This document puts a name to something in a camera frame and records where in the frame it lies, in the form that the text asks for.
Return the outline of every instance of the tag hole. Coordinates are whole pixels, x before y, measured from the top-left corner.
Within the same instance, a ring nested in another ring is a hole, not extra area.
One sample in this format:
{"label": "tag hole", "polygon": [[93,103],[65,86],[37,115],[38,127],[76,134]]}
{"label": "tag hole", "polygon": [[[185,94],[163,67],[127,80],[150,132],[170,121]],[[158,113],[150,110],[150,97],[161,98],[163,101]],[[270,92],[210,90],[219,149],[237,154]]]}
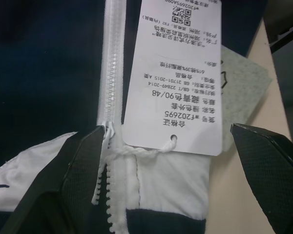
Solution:
{"label": "tag hole", "polygon": [[171,135],[170,136],[170,139],[172,140],[173,138],[176,138],[176,140],[177,140],[177,136],[176,135]]}

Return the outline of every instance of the white fabric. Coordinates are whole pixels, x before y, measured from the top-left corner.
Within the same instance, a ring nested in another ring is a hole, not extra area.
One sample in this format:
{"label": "white fabric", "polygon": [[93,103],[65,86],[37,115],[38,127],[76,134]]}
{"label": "white fabric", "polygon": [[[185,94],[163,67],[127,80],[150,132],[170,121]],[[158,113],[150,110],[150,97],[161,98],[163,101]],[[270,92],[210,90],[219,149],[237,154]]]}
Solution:
{"label": "white fabric", "polygon": [[126,159],[128,209],[206,218],[210,156],[168,152],[149,160],[134,155],[130,158]]}
{"label": "white fabric", "polygon": [[68,133],[31,147],[0,167],[0,211],[12,212],[24,196],[36,175],[58,154]]}

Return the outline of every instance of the navy fabric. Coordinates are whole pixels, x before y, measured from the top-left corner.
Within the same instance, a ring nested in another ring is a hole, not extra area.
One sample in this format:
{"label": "navy fabric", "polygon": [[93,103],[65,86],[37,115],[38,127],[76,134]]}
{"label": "navy fabric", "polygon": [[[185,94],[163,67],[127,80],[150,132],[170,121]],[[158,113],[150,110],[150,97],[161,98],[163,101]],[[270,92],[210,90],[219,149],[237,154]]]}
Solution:
{"label": "navy fabric", "polygon": [[151,210],[127,210],[130,234],[203,234],[206,221],[181,214]]}
{"label": "navy fabric", "polygon": [[247,56],[268,0],[222,0],[223,46]]}
{"label": "navy fabric", "polygon": [[96,126],[104,0],[0,0],[0,166]]}

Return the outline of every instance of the white hang tag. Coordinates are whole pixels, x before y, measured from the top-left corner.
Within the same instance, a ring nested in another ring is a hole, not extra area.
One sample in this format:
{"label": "white hang tag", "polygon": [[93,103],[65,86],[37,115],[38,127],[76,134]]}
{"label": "white hang tag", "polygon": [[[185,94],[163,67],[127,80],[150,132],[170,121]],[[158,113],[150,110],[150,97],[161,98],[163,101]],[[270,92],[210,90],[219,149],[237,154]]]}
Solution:
{"label": "white hang tag", "polygon": [[123,139],[217,156],[222,151],[221,1],[143,0]]}

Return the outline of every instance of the seam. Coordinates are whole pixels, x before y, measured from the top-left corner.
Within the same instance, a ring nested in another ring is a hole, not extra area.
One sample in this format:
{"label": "seam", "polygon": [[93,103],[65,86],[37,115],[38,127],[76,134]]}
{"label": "seam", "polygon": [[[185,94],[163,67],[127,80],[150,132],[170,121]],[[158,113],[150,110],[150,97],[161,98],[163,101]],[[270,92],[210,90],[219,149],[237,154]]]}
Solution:
{"label": "seam", "polygon": [[141,195],[140,195],[140,180],[139,180],[139,177],[138,177],[138,159],[137,159],[137,156],[135,155],[135,159],[136,159],[136,176],[137,176],[137,180],[138,180],[138,195],[139,195],[139,207],[140,208],[140,202],[141,202]]}
{"label": "seam", "polygon": [[34,146],[32,146],[32,147],[30,147],[30,148],[28,148],[28,149],[26,149],[26,150],[21,151],[21,152],[19,152],[19,154],[16,155],[14,158],[10,159],[9,161],[5,162],[5,164],[3,164],[2,166],[0,166],[0,171],[1,171],[2,169],[4,169],[7,165],[9,165],[10,163],[12,163],[13,161],[17,160],[22,152],[27,151],[27,150],[32,150],[32,149],[35,149],[35,148],[37,148],[37,147],[46,146],[46,145],[48,145],[48,144],[53,143],[54,141],[56,141],[56,140],[58,140],[58,139],[61,139],[61,138],[63,138],[63,137],[67,137],[67,136],[70,136],[70,137],[71,137],[71,136],[74,135],[74,134],[76,134],[76,132],[66,133],[66,134],[64,134],[64,135],[58,136],[58,137],[55,138],[55,139],[52,139],[52,140],[49,140],[49,141],[46,141],[46,142],[40,143],[39,145],[34,145]]}

